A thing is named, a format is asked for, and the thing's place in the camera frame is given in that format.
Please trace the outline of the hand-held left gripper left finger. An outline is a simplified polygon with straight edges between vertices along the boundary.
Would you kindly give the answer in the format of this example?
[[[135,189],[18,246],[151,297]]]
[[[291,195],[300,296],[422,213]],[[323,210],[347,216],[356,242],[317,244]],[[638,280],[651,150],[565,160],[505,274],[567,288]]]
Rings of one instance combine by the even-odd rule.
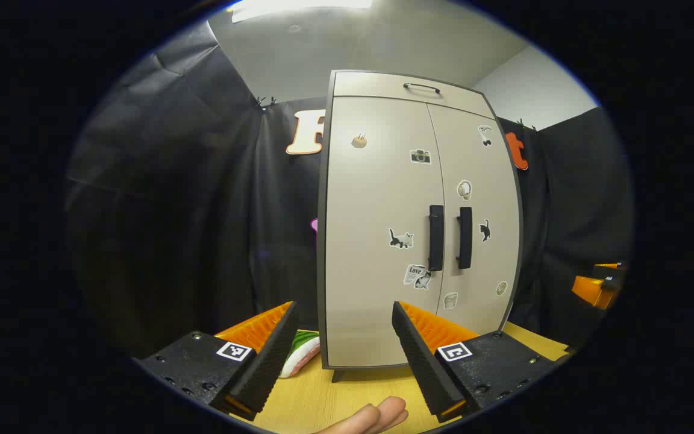
[[[188,332],[137,363],[181,395],[253,421],[286,364],[297,307],[291,300],[219,333]]]

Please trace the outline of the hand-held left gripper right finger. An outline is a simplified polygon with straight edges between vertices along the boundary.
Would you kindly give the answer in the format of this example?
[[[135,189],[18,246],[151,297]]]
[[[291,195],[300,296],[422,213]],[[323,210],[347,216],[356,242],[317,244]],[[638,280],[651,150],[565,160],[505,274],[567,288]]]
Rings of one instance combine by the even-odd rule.
[[[553,360],[508,333],[479,335],[399,300],[392,324],[422,397],[440,423],[498,406],[555,368]]]

